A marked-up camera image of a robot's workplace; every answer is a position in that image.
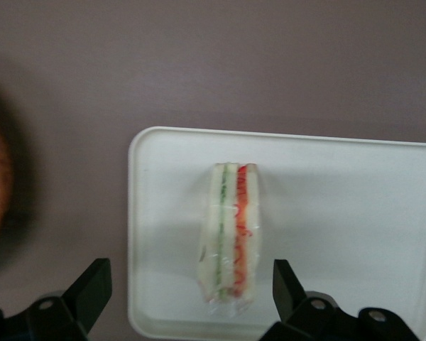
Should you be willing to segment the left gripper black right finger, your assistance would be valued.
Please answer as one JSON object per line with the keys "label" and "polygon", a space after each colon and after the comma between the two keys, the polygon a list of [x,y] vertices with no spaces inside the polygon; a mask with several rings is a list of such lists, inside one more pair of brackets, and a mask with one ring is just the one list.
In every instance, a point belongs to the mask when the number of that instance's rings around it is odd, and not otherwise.
{"label": "left gripper black right finger", "polygon": [[280,320],[262,340],[417,340],[399,315],[363,308],[354,317],[323,293],[307,293],[289,262],[273,262],[273,301]]}

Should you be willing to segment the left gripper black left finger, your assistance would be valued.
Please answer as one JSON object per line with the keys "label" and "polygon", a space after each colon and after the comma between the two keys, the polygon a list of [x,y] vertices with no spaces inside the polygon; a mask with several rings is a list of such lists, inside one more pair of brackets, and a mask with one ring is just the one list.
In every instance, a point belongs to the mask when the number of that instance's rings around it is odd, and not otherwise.
{"label": "left gripper black left finger", "polygon": [[111,294],[111,262],[95,259],[66,291],[10,317],[0,309],[0,340],[88,340]]}

